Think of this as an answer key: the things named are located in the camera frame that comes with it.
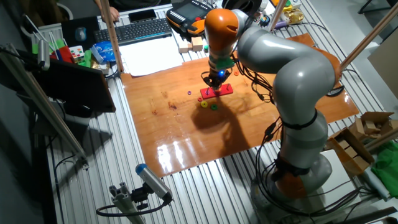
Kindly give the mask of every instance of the red object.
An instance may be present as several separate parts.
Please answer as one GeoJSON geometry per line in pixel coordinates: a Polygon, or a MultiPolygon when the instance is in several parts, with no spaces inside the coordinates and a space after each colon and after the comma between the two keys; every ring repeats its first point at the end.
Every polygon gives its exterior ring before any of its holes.
{"type": "MultiPolygon", "coordinates": [[[[62,56],[62,60],[64,62],[73,63],[72,54],[70,53],[68,46],[61,47],[60,53],[62,56]]],[[[57,56],[55,56],[55,52],[52,52],[52,54],[50,55],[50,58],[57,59],[57,56]]]]}
{"type": "Polygon", "coordinates": [[[200,90],[200,93],[201,93],[201,97],[205,100],[205,99],[210,99],[213,97],[224,96],[224,95],[234,93],[234,90],[232,89],[231,84],[224,84],[221,86],[221,91],[219,91],[219,92],[215,93],[212,88],[204,88],[204,89],[200,90]]]}

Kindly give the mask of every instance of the plastic bag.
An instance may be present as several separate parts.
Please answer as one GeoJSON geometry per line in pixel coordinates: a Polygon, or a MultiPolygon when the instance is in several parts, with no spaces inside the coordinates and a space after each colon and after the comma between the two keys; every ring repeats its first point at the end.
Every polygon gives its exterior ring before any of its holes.
{"type": "Polygon", "coordinates": [[[90,50],[99,63],[116,61],[110,41],[94,44],[90,50]]]}

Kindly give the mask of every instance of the black keyboard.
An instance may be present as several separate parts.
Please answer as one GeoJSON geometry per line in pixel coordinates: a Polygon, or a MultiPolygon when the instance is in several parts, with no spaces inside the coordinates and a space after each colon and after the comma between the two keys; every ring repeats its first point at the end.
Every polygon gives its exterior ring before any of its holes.
{"type": "MultiPolygon", "coordinates": [[[[172,29],[166,19],[135,22],[130,25],[115,27],[115,31],[119,45],[127,45],[172,35],[172,29]]],[[[94,31],[94,36],[97,43],[110,40],[107,29],[94,31]]]]}

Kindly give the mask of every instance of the blue light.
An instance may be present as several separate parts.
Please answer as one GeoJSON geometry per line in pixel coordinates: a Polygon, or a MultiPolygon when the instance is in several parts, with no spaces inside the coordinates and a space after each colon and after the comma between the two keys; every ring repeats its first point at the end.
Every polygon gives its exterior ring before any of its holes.
{"type": "Polygon", "coordinates": [[[225,71],[224,71],[224,70],[221,70],[221,71],[218,72],[218,77],[219,77],[219,78],[223,78],[223,77],[224,77],[224,74],[225,74],[225,71]]]}

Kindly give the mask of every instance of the gray robotic arm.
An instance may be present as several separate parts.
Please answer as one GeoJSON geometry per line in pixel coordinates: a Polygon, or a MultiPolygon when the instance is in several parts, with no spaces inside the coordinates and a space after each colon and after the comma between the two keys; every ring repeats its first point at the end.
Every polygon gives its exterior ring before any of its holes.
{"type": "Polygon", "coordinates": [[[327,123],[315,105],[333,88],[335,70],[329,59],[313,48],[247,24],[248,17],[239,10],[232,11],[235,16],[225,10],[209,12],[205,21],[210,74],[218,71],[215,65],[226,52],[232,53],[231,46],[238,39],[242,65],[255,72],[276,73],[272,93],[283,123],[283,141],[268,188],[279,200],[305,197],[331,174],[330,163],[320,154],[327,140],[327,123]],[[220,37],[231,43],[220,42],[220,37]]]}

